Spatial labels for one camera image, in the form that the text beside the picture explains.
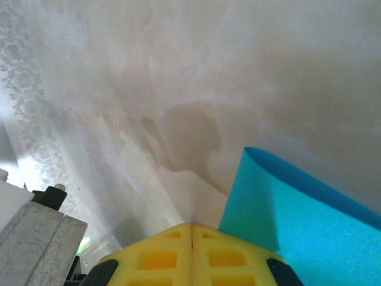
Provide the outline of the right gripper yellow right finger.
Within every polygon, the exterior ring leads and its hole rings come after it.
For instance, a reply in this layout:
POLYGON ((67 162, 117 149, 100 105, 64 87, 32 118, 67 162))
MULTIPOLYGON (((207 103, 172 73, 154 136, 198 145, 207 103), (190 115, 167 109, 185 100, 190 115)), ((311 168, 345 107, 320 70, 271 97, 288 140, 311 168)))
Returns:
POLYGON ((192 226, 193 285, 302 285, 269 249, 201 225, 192 226))

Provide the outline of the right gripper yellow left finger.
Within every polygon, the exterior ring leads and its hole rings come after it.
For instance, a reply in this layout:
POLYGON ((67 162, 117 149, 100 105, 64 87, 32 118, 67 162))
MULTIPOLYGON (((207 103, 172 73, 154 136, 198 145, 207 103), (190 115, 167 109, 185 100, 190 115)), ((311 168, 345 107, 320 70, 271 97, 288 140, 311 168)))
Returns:
POLYGON ((191 285, 191 225, 174 226, 103 257, 85 285, 191 285))

